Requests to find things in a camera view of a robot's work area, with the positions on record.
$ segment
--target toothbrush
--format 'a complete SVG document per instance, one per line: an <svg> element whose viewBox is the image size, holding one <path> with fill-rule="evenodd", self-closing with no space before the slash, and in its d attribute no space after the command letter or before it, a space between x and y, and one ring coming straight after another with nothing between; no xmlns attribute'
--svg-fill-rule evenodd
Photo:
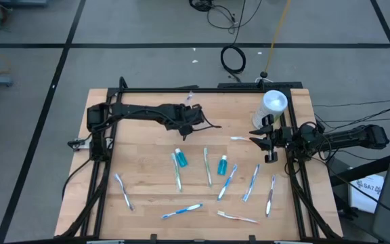
<svg viewBox="0 0 390 244"><path fill-rule="evenodd" d="M270 214L270 208L272 207L272 197L274 195L274 185L276 181L276 176L272 176L272 186L270 186L270 192L269 192L269 199L267 200L267 207L265 208L265 215L266 217L269 217Z"/></svg>
<svg viewBox="0 0 390 244"><path fill-rule="evenodd" d="M226 214L226 213L224 213L222 211L219 211L219 210L217 211L217 214L222 216L222 217L229 218L229 219L232 219L232 220L243 220L243 221L259 224L258 221L255 221L255 220L252 220L252 219L248 219L248 218L245 218L245 217L240 217L240 216L232 216L232 215Z"/></svg>
<svg viewBox="0 0 390 244"><path fill-rule="evenodd" d="M169 217L171 217L171 216L173 216L175 214L182 214L182 213L185 213L187 211L192 211L192 210L198 209L200 207L202 207L202 203L195 204L195 205L190 206L190 207L185 207L185 208L177 210L177 211L175 211L173 213L170 213L170 214L168 213L168 214L163 215L162 219L165 220L165 219L167 219L167 218L169 218Z"/></svg>
<svg viewBox="0 0 390 244"><path fill-rule="evenodd" d="M231 179L233 178L234 173L236 173L237 165L235 164L233 167L233 171L231 172L230 176L228 177L227 181L225 182L225 185L223 185L223 188L221 192L219 193L219 196L217 196L217 200L220 201L223 194L225 193L225 190L227 190L228 185L231 183Z"/></svg>
<svg viewBox="0 0 390 244"><path fill-rule="evenodd" d="M231 140L245 140L247 142L252 142L249 138L245 138L243 136L232 136Z"/></svg>
<svg viewBox="0 0 390 244"><path fill-rule="evenodd" d="M255 179L257 178L257 174L258 174L259 168L260 168L260 164L258 164L255 167L255 171L254 171L254 174L253 174L252 179L251 179L251 184L249 185L249 188L246 191L246 194L243 195L243 201L244 202L248 201L249 195L251 194L252 189L254 189L254 183L255 183Z"/></svg>
<svg viewBox="0 0 390 244"><path fill-rule="evenodd" d="M204 148L204 162L206 164L207 177L209 177L209 187L211 187L212 184L211 184L209 160L207 160L207 147Z"/></svg>
<svg viewBox="0 0 390 244"><path fill-rule="evenodd" d="M175 181L177 182L177 188L178 188L178 191L181 192L181 180L180 180L179 166L177 164L177 158L175 157L174 153L171 153L171 158L174 161L174 172L175 172Z"/></svg>
<svg viewBox="0 0 390 244"><path fill-rule="evenodd" d="M123 182L121 181L120 176L117 173L115 173L114 174L114 178L115 178L116 181L118 181L120 183L120 187L121 187L121 190L123 192L123 196L125 196L127 207L129 207L129 209L131 211L133 211L135 209L135 207L129 201L129 197L127 196L126 189L123 186Z"/></svg>

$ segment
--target black clamp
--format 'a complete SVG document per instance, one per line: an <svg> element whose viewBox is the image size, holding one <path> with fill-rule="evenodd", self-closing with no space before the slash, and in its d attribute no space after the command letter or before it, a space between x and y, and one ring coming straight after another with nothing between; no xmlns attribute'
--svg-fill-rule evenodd
<svg viewBox="0 0 390 244"><path fill-rule="evenodd" d="M118 84L119 84L119 86L118 86L118 91L119 92L123 92L124 89L129 88L127 86L127 83L126 83L126 81L125 81L125 79L123 77L120 77L120 80L118 81Z"/></svg>
<svg viewBox="0 0 390 244"><path fill-rule="evenodd" d="M256 244L257 240L255 238L255 235L249 235L249 244Z"/></svg>
<svg viewBox="0 0 390 244"><path fill-rule="evenodd" d="M316 119L316 125L317 125L318 132L323 134L326 127L324 127L324 125L320 121L318 121L317 119Z"/></svg>
<svg viewBox="0 0 390 244"><path fill-rule="evenodd" d="M262 128L250 131L249 133L252 135L266 135L263 139L260 138L249 138L253 141L257 146L261 148L261 150L269 151L269 154L264 156L264 161L266 163L274 163L278 160L278 153L274 151L274 145L276 143L277 135L273 129L273 123L275 122L275 118L272 114L268 114L261 120L263 125Z"/></svg>
<svg viewBox="0 0 390 244"><path fill-rule="evenodd" d="M150 244L156 244L157 243L157 234L151 234L150 235Z"/></svg>

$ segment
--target black bracket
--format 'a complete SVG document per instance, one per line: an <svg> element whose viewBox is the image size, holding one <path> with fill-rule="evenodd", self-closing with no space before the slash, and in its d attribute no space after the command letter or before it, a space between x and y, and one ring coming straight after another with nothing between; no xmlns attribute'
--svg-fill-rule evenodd
<svg viewBox="0 0 390 244"><path fill-rule="evenodd" d="M150 235L150 244L156 244L157 243L157 234L151 234Z"/></svg>
<svg viewBox="0 0 390 244"><path fill-rule="evenodd" d="M255 239L255 235L249 235L249 244L256 244L257 240Z"/></svg>
<svg viewBox="0 0 390 244"><path fill-rule="evenodd" d="M118 88L120 89L120 92L123 92L125 88L129 88L123 77L120 77L120 80L118 82Z"/></svg>
<svg viewBox="0 0 390 244"><path fill-rule="evenodd" d="M264 161L266 163L274 163L278 160L278 153L274 151L274 143L278 140L278 136L273 129L274 122L274 116L272 114L269 114L261 120L261 124L263 125L261 129L249 132L252 135L266 135L266 137L264 137L263 139L249 138L256 145L258 145L261 150L269 151L269 153L264 156Z"/></svg>
<svg viewBox="0 0 390 244"><path fill-rule="evenodd" d="M358 214L356 211L358 210L355 207L350 207L348 203L346 203L342 198L340 198L337 194L333 194L335 198L335 203L337 205L338 215L340 217L346 218L348 220L353 220L354 218L358 218Z"/></svg>

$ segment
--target black metal frame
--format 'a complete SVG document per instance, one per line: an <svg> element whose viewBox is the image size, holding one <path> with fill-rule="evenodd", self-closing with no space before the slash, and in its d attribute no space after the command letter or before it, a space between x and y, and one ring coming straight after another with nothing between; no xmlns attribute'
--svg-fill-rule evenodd
<svg viewBox="0 0 390 244"><path fill-rule="evenodd" d="M376 15L378 17L378 20L383 27L383 30L388 37L389 43L277 43L275 45L275 48L315 48L315 49L384 49L384 48L390 48L390 28L383 16L383 13L378 6L378 3L376 0L369 0L376 12ZM77 12L74 16L72 25L70 27L70 31L68 33L68 37L65 43L0 43L0 48L62 48L62 55L60 57L60 61L58 62L58 65L56 67L56 71L54 73L53 79L51 83L49 84L49 90L45 99L45 103L43 105L43 109L40 113L39 120L37 122L37 125L35 127L34 134L32 136L32 140L28 147L28 152L25 156L24 162L22 164L22 169L19 173L19 177L16 181L16 185L14 187L12 196L9 200L9 204L7 206L7 209L5 211L4 217L1 221L0 225L0 244L4 243L5 237L7 235L7 232L9 230L9 226L11 224L16 206L18 204L20 194L22 192L26 176L28 174L30 165L33 161L33 157L35 154L35 151L37 149L37 145L39 143L39 138L41 136L41 132L43 131L43 127L45 124L45 120L47 118L47 114L49 112L51 102L53 100L53 95L56 92L56 89L58 87L58 83L60 80L60 75L62 73L62 70L64 68L64 65L66 63L66 58L68 55L68 51L70 48L79 48L79 49L88 49L88 48L102 48L102 49L130 49L130 48L189 48L189 47L202 47L202 48L214 48L214 47L223 47L229 43L128 43L128 44L122 44L122 43L73 43L73 37L76 32L79 20L81 18L81 15L83 13L83 9L85 6L86 0L80 0L79 6L77 8ZM238 47L249 47L249 48L260 48L260 47L270 47L271 43L236 43L236 46ZM128 92L185 92L188 90L181 89L179 91L170 90L170 89L145 89L144 91L137 91L138 89L131 89L131 91ZM224 89L223 87L218 87L216 91L212 91L211 89L206 89L204 92L258 92L258 91L251 91L251 90L245 90L245 91L229 91L228 89ZM358 172L357 170L347 172L347 174L353 174L353 172ZM309 194L309 187L303 183L303 187L305 191L307 191L307 194Z"/></svg>
<svg viewBox="0 0 390 244"><path fill-rule="evenodd" d="M377 159L373 162L366 163L364 165L355 167L353 169L341 172L338 174L338 176L348 182L352 182L354 180L365 178L366 176L371 176L373 174L387 171L387 169L389 168L389 164L390 164L390 155L383 157L382 159ZM344 181L340 180L336 176L331 176L330 184L332 185L332 187L338 186L340 184L344 184Z"/></svg>
<svg viewBox="0 0 390 244"><path fill-rule="evenodd" d="M197 88L197 87L182 87L182 88L127 88L127 85L123 83L123 87L119 88L108 88L107 93L107 102L111 102L112 98L116 96L117 101L121 101L123 98L124 93L186 93L186 92L194 92L194 93L265 93L269 90L276 89L281 91L285 94L288 100L288 112L290 115L290 122L293 132L297 130L297 120L294 110L294 104L291 97L290 89L300 89L303 88L302 84L300 82L291 82L291 83L222 83L218 85L218 88ZM280 117L281 126L287 126L286 119L284 114ZM115 139L116 135L116 129L117 129L118 123L115 123L111 127L111 133L110 138ZM100 228L102 226L102 218L103 218L103 211L104 211L104 203L106 199L106 189L108 186L108 178L110 174L110 164L112 160L112 152L113 152L113 146L109 148L110 150L110 158L106 161L95 161L93 165L93 170L91 172L91 180L87 195L87 201L90 200L93 197L93 194L96 189L96 184L98 180L98 172L100 163L104 163L104 172L103 172L103 178L105 178L105 185L104 185L104 191L101 193L99 197L99 203L97 207L97 215L95 219L94 224L94 231L92 236L87 236L87 231L89 227L89 216L87 216L81 226L81 232L79 237L56 237L54 239L46 239L46 240L37 240L37 241L24 241L24 242L16 242L18 244L24 243L24 244L33 244L33 243L85 243L86 241L98 241L100 240ZM289 157L288 150L286 149L286 158L288 163L288 172L291 175L290 177L290 183L293 187L293 184L298 184L296 175L295 175L295 168L293 159ZM320 220L321 216L314 212L316 212L316 209L312 206L312 199L311 199L311 191L309 187L309 181L308 181L308 175L306 171L306 167L304 162L298 162L300 172L301 172L301 181L303 185L303 189L301 189L299 192L293 190L292 191L292 197L293 202L295 206L295 213L296 213L296 221L297 221L297 227L299 229L299 238L300 241L307 241L312 243L365 243L365 242L359 242L359 241L347 241L343 239L332 239L330 237L329 239L321 239L318 233L318 225L316 224L316 220ZM307 199L303 201L301 198L302 195L304 195ZM305 204L306 207L310 206L308 209L309 212L309 223L311 227L311 233L312 237L308 237L305 232L305 223L303 221L303 213L301 209L301 201ZM157 240L157 235L152 234L151 238L149 240L124 240L124 243L193 243L196 242L195 240ZM255 236L251 235L248 237L247 241L208 241L204 240L204 243L273 243L273 241L256 241Z"/></svg>
<svg viewBox="0 0 390 244"><path fill-rule="evenodd" d="M288 98L288 111L290 113L290 118L292 121L292 126L293 128L297 128L297 122L296 122L296 117L295 117L295 112L294 112L294 106L293 106L293 101L291 99L291 92L290 89L292 88L303 88L302 84L300 82L292 82L292 83L222 83L218 85L218 88L194 88L194 89L188 89L188 88L127 88L127 86L124 87L124 89L121 89L120 87L118 88L108 88L108 94L107 94L107 102L110 102L113 95L117 94L117 101L121 101L121 98L123 97L124 93L186 93L186 92L194 92L194 93L265 93L269 90L276 89L280 90L283 92L286 97ZM116 123L115 125L112 126L111 129L111 135L110 137L112 139L115 138L115 133L116 133ZM285 117L284 115L281 116L281 125L286 126L285 124ZM111 158L107 161L105 161L105 169L110 168L111 160L112 160L112 147L110 149L110 155ZM91 180L90 180L90 185L89 185L89 190L88 190L88 196L87 196L87 201L91 199L92 194L94 193L94 190L96 188L96 183L97 183L97 178L98 178L98 169L99 169L100 162L95 161L94 166L93 166L93 171L91 175ZM103 177L108 178L109 177L109 170L104 170L106 172L106 175ZM309 182L307 178L307 172L306 169L303 168L301 169L301 175L302 175L302 182L305 186L305 192L307 197L311 199L311 193L308 192L309 190ZM102 196L100 197L99 200L99 205L97 207L97 215L95 219L95 224L94 224L94 232L93 236L98 238L100 235L100 228L102 225L102 217L103 217L103 210L104 210L104 201L106 198L106 190L102 193ZM301 206L300 206L300 200L297 195L293 192L293 199L295 202L296 207L296 216L300 216L297 218L298 222L298 227L299 227L299 236L300 238L305 238L305 226L303 223L303 214L301 211ZM311 230L313 233L317 233L315 237L318 236L318 229L316 227L316 224L313 220L313 218L310 216L310 221L311 221ZM87 235L87 230L89 227L89 217L85 219L83 222L83 225L81 227L81 236L85 237Z"/></svg>

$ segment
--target black cable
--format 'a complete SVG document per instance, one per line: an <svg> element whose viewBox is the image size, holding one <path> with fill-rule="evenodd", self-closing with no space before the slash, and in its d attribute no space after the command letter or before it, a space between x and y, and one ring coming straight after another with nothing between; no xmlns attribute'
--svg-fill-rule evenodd
<svg viewBox="0 0 390 244"><path fill-rule="evenodd" d="M331 157L331 154L332 154L332 144L329 142L329 139L326 138L326 136L324 136L323 134L320 133L320 135L324 138L323 142L321 143L320 147L318 148L318 156L323 160L323 161L326 161ZM324 142L327 142L328 145L329 145L329 153L328 153L328 156L326 158L323 158L322 157L322 151L320 150L322 148L322 146L324 145Z"/></svg>
<svg viewBox="0 0 390 244"><path fill-rule="evenodd" d="M333 157L336 155L336 153L338 152L338 150L339 149L336 149L333 153L332 153L332 155L330 156L330 158L328 158L328 160L326 161L326 163L329 163L329 161L331 160L331 159L333 159Z"/></svg>
<svg viewBox="0 0 390 244"><path fill-rule="evenodd" d="M67 146L69 146L71 149L77 149L82 143L86 142L90 137L91 137L91 133L85 138L85 139L82 139L82 140L72 140L72 141L68 141L67 142Z"/></svg>
<svg viewBox="0 0 390 244"><path fill-rule="evenodd" d="M290 173L287 171L287 166L288 166L288 162L286 162L285 165L284 165L284 171L285 171L285 174L286 174L286 175L290 176ZM299 171L301 171L301 168L298 168L298 169L297 169L297 171L295 172L295 175L296 175Z"/></svg>
<svg viewBox="0 0 390 244"><path fill-rule="evenodd" d="M347 123L347 124L344 124L344 125L340 125L340 126L336 126L336 127L332 127L332 126L328 125L326 122L324 122L324 121L320 118L320 116L316 115L316 117L319 118L324 124L326 124L327 126L329 126L329 128L332 128L332 130L330 130L330 131L327 132L327 133L329 133L329 132L332 132L332 131L334 131L334 130L336 130L336 129L342 128L342 127L346 127L346 126L349 126L349 125L354 125L354 124L356 124L356 123L361 123L361 122L364 122L364 121L368 121L368 120L370 120L371 118L374 118L375 116L382 115L382 114L387 113L387 112L389 112L389 111L390 111L390 108L385 109L385 110L382 110L381 112L378 112L378 113L375 113L375 114L372 114L372 115L367 115L367 116L365 116L365 117L363 117L363 118L361 118L361 119L357 119L357 120L352 121L352 122L350 122L350 123Z"/></svg>
<svg viewBox="0 0 390 244"><path fill-rule="evenodd" d="M317 130L317 124L312 122L312 121L308 121L308 122L304 122L303 124L301 124L301 126L298 128L297 131L301 131L301 128L304 126L304 125L313 125L314 126L314 129Z"/></svg>
<svg viewBox="0 0 390 244"><path fill-rule="evenodd" d="M67 180L65 181L64 183L64 186L62 187L62 195L61 195L61 199L64 198L64 193L66 192L66 186L68 184L68 182L70 181L70 179L79 171L81 170L84 166L86 166L86 164L88 162L91 161L91 158L89 158L88 160L86 160L86 162L84 162L83 164L81 164L81 166L79 166L77 169L75 169L68 177L67 177Z"/></svg>
<svg viewBox="0 0 390 244"><path fill-rule="evenodd" d="M366 122L368 121L390 121L390 118L386 119L367 119L365 120ZM322 121L323 123L329 122L329 123L341 123L341 122L354 122L354 120L336 120L336 121Z"/></svg>
<svg viewBox="0 0 390 244"><path fill-rule="evenodd" d="M374 102L360 102L360 103L349 103L349 104L337 104L337 105L313 105L314 107L326 107L326 108L333 108L333 107L340 107L340 106L353 106L353 105L364 105L364 104L376 104L376 103L382 103L382 102L390 102L390 100L380 100L380 101L374 101Z"/></svg>
<svg viewBox="0 0 390 244"><path fill-rule="evenodd" d="M246 24L248 24L248 23L254 18L255 14L258 12L258 9L260 8L260 5L261 5L261 2L262 2L262 1L263 1L263 0L260 0L260 2L258 2L258 6L257 6L257 8L255 9L253 15L252 15L244 24L240 25L240 27L245 26ZM219 7L219 6L220 6L220 5L212 5L212 8L211 8L211 9L215 9L216 7ZM231 33L230 30L234 30L234 29L238 28L238 26L234 26L234 25L235 25L235 22L236 22L236 19L233 17L233 15L231 15L231 13L230 13L231 18L228 18L225 14L224 14L224 16L232 23L231 27L217 26L217 25L213 24L213 23L210 21L210 11L207 12L207 22L208 22L211 26L213 26L213 27L215 27L215 28L227 29L227 30L228 30L228 33L233 34L234 32Z"/></svg>
<svg viewBox="0 0 390 244"><path fill-rule="evenodd" d="M325 161L322 161L320 159L317 159L317 158L312 158L312 159L315 159L319 162L322 162L323 164L325 164L325 166L330 170L330 172L332 172L332 174L334 174L338 179L340 179L342 182L348 184L349 186L355 188L357 191L359 191L360 193L362 193L363 195L367 196L368 198L372 199L373 201L375 201L377 204L379 204L380 206L384 207L386 210L390 211L390 207L387 207L385 204L381 203L380 201L378 201L377 199L375 199L374 197L371 197L370 195L366 194L364 191L360 190L358 187L354 186L353 184L351 184L350 182L344 180L344 178L340 177L337 173L335 173L335 171L332 170L332 168L325 162Z"/></svg>
<svg viewBox="0 0 390 244"><path fill-rule="evenodd" d="M106 149L109 149L112 145L114 144L114 140L112 140L109 145L106 147ZM83 164L81 164L81 166L79 166L77 169L75 169L68 177L67 177L67 180L65 181L63 187L62 187L62 196L61 196L61 199L64 198L64 193L66 192L66 187L67 187L67 184L68 182L70 181L70 179L79 171L81 170L84 166L86 166L86 164L88 164L88 162L90 162L92 160L92 158L89 158L88 160L86 160L86 162L84 162Z"/></svg>
<svg viewBox="0 0 390 244"><path fill-rule="evenodd" d="M219 125L213 125L212 123L210 123L210 122L207 120L207 118L205 117L205 115L204 115L204 113L203 113L202 111L201 111L201 112L200 112L200 111L197 111L197 113L195 114L195 116L194 116L194 118L193 118L192 120L190 120L190 121L188 121L188 122L186 122L186 123L178 123L177 121L175 121L174 119L170 118L168 115L166 115L166 114L164 114L164 113L162 113L162 112L158 112L158 111L155 111L155 110L143 108L143 109L135 110L135 111L133 111L132 113L129 113L129 114L124 115L124 116L116 116L116 115L111 116L111 117L109 117L108 119L106 119L103 123L101 123L101 124L99 124L99 125L96 125L96 126L98 126L98 127L103 126L103 125L107 125L107 126L105 126L105 127L103 127L103 128L100 128L100 129L96 130L95 132L97 133L97 132L99 132L99 131L103 131L103 130L105 130L105 129L108 129L108 128L111 127L114 123L120 121L121 119L127 119L127 117L129 117L130 115L134 115L134 114L140 113L140 112L156 113L156 114L162 116L163 118L169 120L170 122L172 122L172 123L174 123L174 124L176 124L176 125L178 125L178 126L180 126L180 127L183 127L183 126L186 126L186 125L191 125L191 124L195 121L195 119L198 117L198 114L201 113L201 116L203 117L203 119L210 125L209 128L212 128L212 127L214 127L214 128L222 128L222 127L219 126ZM116 121L113 121L113 122L110 123L109 121L110 121L111 119L114 119L115 117L117 117Z"/></svg>
<svg viewBox="0 0 390 244"><path fill-rule="evenodd" d="M208 128L222 128L222 126L220 126L220 125L213 125L212 123L210 123L210 121L206 118L204 113L201 113L201 116L210 126L203 127L203 128L200 128L200 129L193 129L193 131L202 131L202 130L208 129Z"/></svg>
<svg viewBox="0 0 390 244"><path fill-rule="evenodd" d="M246 0L243 1L243 6L242 6L242 13L240 15L240 19L243 19L243 11L244 11L244 6L246 5ZM236 37L234 38L234 41L231 45L228 45L228 46L225 46L223 47L222 51L221 51L221 64L223 66L223 68L230 74L232 75L234 78L236 78L237 82L241 83L242 81L240 80L240 78L238 78L235 74L240 74L241 72L243 72L245 66L246 66L246 56L244 55L244 52L234 46L234 44L236 44L236 41L237 41L237 37L238 37L238 33L240 32L240 27L241 27L241 24L242 22L239 22L238 24L238 28L237 28L237 33L236 33ZM229 48L231 49L234 49L236 50L236 52L240 55L240 57L242 58L242 66L240 68L237 68L237 69L232 69L230 67L228 67L225 62L223 61L223 54L225 53L226 50L228 50Z"/></svg>
<svg viewBox="0 0 390 244"><path fill-rule="evenodd" d="M362 157L362 156L355 155L355 154L353 154L353 153L351 153L351 152L347 152L346 150L339 150L338 152L340 152L340 153L347 153L347 154L349 154L349 155L351 155L351 156L354 156L354 157L357 157L357 158L360 158L360 159L369 160L369 161L379 160L379 159L367 159L366 157Z"/></svg>

